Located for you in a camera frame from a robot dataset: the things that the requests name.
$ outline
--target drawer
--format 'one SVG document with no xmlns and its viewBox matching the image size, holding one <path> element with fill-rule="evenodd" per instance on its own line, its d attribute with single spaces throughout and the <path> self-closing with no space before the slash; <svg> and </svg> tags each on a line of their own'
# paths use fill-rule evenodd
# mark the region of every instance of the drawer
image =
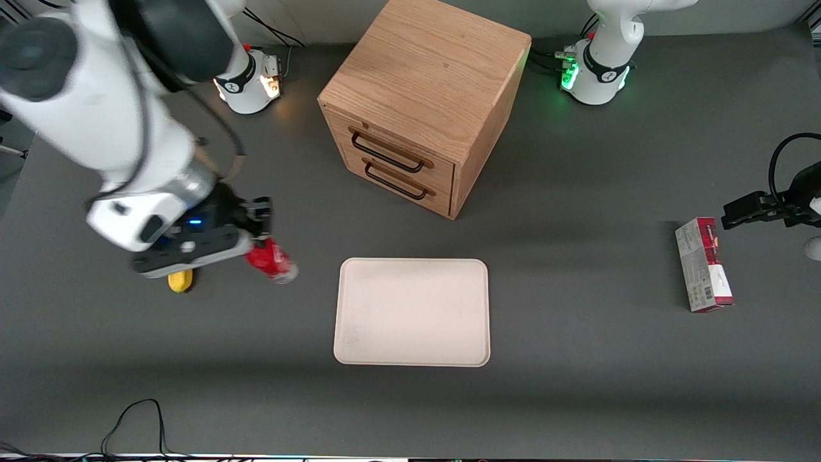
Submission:
<svg viewBox="0 0 821 462">
<path fill-rule="evenodd" d="M 364 156 L 372 162 L 392 167 L 418 184 L 446 192 L 450 196 L 454 168 L 452 163 L 404 146 L 384 134 L 375 135 L 374 129 L 365 122 L 357 122 L 327 109 L 324 112 L 343 157 L 353 159 Z"/>
<path fill-rule="evenodd" d="M 421 184 L 416 178 L 388 166 L 367 155 L 344 155 L 345 165 L 350 171 L 376 183 L 379 186 L 395 192 L 397 195 L 415 202 L 440 215 L 448 216 L 451 209 L 451 192 L 439 191 L 435 187 Z"/>
</svg>

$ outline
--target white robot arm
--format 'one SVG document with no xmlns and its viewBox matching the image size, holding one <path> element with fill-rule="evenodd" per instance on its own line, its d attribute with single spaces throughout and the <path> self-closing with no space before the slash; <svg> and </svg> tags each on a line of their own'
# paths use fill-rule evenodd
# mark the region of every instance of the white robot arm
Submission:
<svg viewBox="0 0 821 462">
<path fill-rule="evenodd" d="M 575 57 L 561 88 L 585 104 L 605 104 L 624 86 L 633 52 L 644 38 L 639 15 L 689 7 L 698 0 L 588 0 L 599 16 L 593 40 L 565 47 Z"/>
<path fill-rule="evenodd" d="M 230 89 L 223 99 L 240 113 L 278 97 L 277 69 L 267 68 L 276 58 L 248 53 L 228 22 L 243 7 L 237 0 L 80 0 L 0 38 L 0 99 L 66 157 L 100 174 L 102 192 L 86 221 L 134 252 L 132 265 L 148 277 L 245 254 L 267 235 L 269 202 L 245 203 L 219 182 L 203 148 L 159 98 L 183 80 L 212 79 Z M 217 235 L 224 238 L 211 243 Z"/>
</svg>

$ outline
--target red can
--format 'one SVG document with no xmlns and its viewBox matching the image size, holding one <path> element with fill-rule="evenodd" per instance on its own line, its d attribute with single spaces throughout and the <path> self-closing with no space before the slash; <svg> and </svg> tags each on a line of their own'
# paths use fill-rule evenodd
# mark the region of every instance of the red can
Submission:
<svg viewBox="0 0 821 462">
<path fill-rule="evenodd" d="M 288 284 L 296 279 L 300 270 L 282 247 L 271 238 L 265 239 L 262 244 L 263 246 L 255 244 L 250 252 L 245 254 L 245 259 L 251 266 L 264 272 L 277 284 Z"/>
</svg>

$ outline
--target white tray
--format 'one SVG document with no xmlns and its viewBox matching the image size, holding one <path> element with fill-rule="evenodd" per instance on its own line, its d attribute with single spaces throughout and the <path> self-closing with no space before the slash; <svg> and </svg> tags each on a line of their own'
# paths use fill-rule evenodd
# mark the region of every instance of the white tray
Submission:
<svg viewBox="0 0 821 462">
<path fill-rule="evenodd" d="M 487 266 L 457 259 L 345 261 L 333 355 L 345 364 L 483 366 L 490 359 Z"/>
</svg>

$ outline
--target gray tabletop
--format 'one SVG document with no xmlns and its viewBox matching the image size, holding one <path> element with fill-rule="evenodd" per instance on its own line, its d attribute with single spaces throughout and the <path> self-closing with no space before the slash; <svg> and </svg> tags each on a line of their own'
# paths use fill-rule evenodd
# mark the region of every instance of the gray tabletop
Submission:
<svg viewBox="0 0 821 462">
<path fill-rule="evenodd" d="M 93 450 L 127 404 L 154 397 L 188 452 L 818 459 L 821 264 L 801 251 L 813 230 L 721 233 L 736 306 L 706 315 L 686 307 L 673 237 L 766 188 L 775 145 L 817 128 L 805 28 L 647 38 L 597 108 L 529 69 L 456 222 L 345 170 L 315 98 L 349 50 L 297 49 L 284 98 L 256 115 L 200 88 L 250 152 L 237 191 L 273 196 L 276 238 L 301 269 L 286 286 L 239 258 L 187 295 L 144 280 L 85 225 L 95 173 L 35 142 L 0 229 L 3 440 Z M 215 124 L 184 95 L 169 104 L 228 165 Z M 818 149 L 797 142 L 779 181 Z M 337 363 L 352 256 L 485 261 L 490 362 Z M 136 409 L 112 449 L 154 450 L 152 412 Z"/>
</svg>

